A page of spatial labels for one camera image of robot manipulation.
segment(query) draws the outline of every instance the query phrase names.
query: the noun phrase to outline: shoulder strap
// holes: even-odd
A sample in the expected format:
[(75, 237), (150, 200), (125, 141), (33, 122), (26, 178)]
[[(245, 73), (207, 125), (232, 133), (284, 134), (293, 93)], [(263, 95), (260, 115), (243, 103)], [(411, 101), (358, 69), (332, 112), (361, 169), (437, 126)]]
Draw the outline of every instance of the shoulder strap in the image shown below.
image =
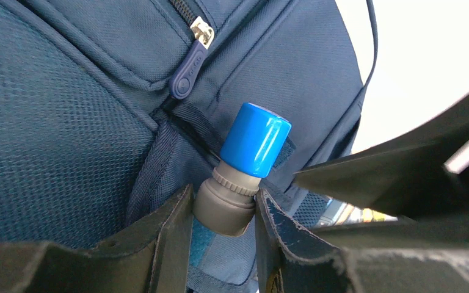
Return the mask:
[(375, 7), (373, 6), (373, 0), (366, 0), (368, 5), (368, 13), (369, 13), (369, 22), (371, 23), (371, 32), (373, 33), (373, 66), (371, 67), (371, 71), (369, 72), (369, 76), (364, 84), (364, 87), (367, 87), (371, 77), (373, 76), (373, 72), (375, 71), (375, 66), (377, 65), (377, 56), (378, 56), (378, 49), (379, 49), (379, 38), (378, 38), (378, 31), (377, 31), (377, 19), (375, 16)]

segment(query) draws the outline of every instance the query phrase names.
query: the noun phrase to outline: water bottle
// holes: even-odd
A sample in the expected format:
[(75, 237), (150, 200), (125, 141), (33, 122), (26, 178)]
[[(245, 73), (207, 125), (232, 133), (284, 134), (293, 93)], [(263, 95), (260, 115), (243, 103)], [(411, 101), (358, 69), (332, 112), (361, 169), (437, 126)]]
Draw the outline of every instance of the water bottle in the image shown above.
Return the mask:
[(263, 107), (242, 105), (220, 150), (220, 164), (198, 190), (193, 214), (202, 225), (226, 236), (245, 233), (260, 181), (271, 171), (291, 127)]

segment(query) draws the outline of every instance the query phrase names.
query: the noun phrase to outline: blue bottle cap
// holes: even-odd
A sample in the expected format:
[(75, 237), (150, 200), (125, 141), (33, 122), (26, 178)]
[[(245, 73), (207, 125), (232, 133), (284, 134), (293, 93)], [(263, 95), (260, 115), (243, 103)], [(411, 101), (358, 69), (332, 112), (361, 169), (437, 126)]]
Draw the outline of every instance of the blue bottle cap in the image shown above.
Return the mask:
[(245, 174), (265, 178), (292, 125), (260, 106), (244, 103), (229, 130), (220, 157)]

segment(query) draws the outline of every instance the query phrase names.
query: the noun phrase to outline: backpack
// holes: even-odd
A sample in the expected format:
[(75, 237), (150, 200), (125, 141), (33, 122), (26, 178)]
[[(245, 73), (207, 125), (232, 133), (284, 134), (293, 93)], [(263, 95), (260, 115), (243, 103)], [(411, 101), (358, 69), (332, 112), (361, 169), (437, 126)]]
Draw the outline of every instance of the backpack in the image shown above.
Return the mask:
[[(214, 39), (176, 99), (197, 17)], [(349, 153), (370, 78), (333, 0), (0, 0), (0, 241), (92, 247), (197, 189), (243, 102), (293, 126), (261, 185), (318, 219), (294, 172)], [(255, 292), (255, 249), (253, 222), (233, 238), (195, 221), (187, 285)]]

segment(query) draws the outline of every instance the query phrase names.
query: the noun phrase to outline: white wall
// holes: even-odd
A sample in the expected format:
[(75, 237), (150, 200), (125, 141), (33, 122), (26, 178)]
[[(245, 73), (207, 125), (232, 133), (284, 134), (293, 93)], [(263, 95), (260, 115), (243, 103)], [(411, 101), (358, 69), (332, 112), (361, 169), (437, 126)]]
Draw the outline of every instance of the white wall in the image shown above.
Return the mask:
[[(365, 0), (336, 0), (363, 79), (373, 40)], [(379, 58), (354, 152), (403, 134), (469, 91), (469, 0), (375, 0)]]

